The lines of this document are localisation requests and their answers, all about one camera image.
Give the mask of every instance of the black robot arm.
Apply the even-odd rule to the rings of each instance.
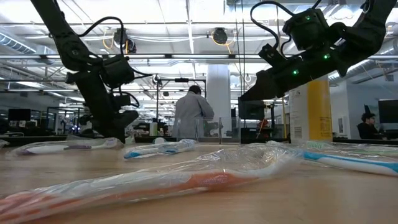
[[[396,0],[367,0],[362,6],[362,14],[353,27],[341,22],[329,26],[323,13],[311,7],[286,21],[283,31],[290,36],[301,54],[286,58],[278,52],[278,41],[274,46],[263,46],[259,52],[272,68],[257,73],[256,84],[249,89],[241,100],[266,100],[282,97],[285,92],[306,84],[337,70],[345,76],[350,66],[377,53],[386,35],[386,20],[396,5]],[[274,1],[257,3],[253,10],[262,4],[276,4]],[[271,32],[275,32],[252,21]]]
[[[137,111],[119,113],[122,106],[131,105],[130,96],[114,96],[108,93],[110,89],[119,88],[122,84],[134,80],[134,70],[128,64],[128,58],[121,54],[109,59],[90,52],[80,37],[88,34],[99,23],[114,19],[123,23],[117,17],[105,17],[93,24],[84,34],[76,34],[68,25],[56,0],[31,0],[44,24],[50,31],[57,46],[63,65],[76,73],[69,73],[67,83],[76,83],[81,95],[89,107],[93,119],[93,129],[105,137],[116,137],[124,142],[124,128],[137,117]]]

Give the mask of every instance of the black monitor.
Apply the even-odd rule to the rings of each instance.
[[[9,121],[30,121],[30,109],[8,109]]]
[[[398,100],[379,100],[380,123],[398,123]]]
[[[241,119],[264,119],[264,102],[262,100],[241,101],[238,98],[239,117]]]

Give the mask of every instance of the plastic packaging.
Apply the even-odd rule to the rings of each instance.
[[[398,148],[370,144],[302,142],[304,159],[323,165],[398,177]]]
[[[28,156],[67,152],[70,150],[94,150],[94,149],[120,149],[123,143],[116,138],[85,139],[73,141],[37,142],[27,144],[12,150],[10,153],[16,156]]]
[[[256,144],[223,149],[171,166],[42,187],[0,200],[0,223],[20,223],[115,202],[192,194],[280,176],[302,161],[300,151]]]
[[[124,158],[132,159],[142,156],[157,154],[176,154],[185,151],[192,151],[195,148],[196,141],[183,139],[179,142],[165,142],[146,146],[127,147],[124,149]]]
[[[0,139],[0,149],[2,149],[4,146],[7,146],[8,144],[9,142]]]

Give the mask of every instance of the man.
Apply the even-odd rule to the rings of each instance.
[[[197,134],[201,136],[203,125],[197,125],[198,118],[213,119],[213,117],[213,109],[201,96],[200,87],[193,85],[175,104],[173,136],[176,138],[195,138]]]
[[[357,126],[361,139],[382,139],[379,131],[374,127],[374,116],[372,113],[362,114],[362,123]]]

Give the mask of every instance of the table surface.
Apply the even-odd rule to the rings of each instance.
[[[194,159],[234,146],[124,161],[122,151],[5,156],[0,150],[0,194],[74,180],[122,174]],[[30,223],[396,223],[398,179],[302,164],[288,176],[219,192],[124,203],[64,213]]]

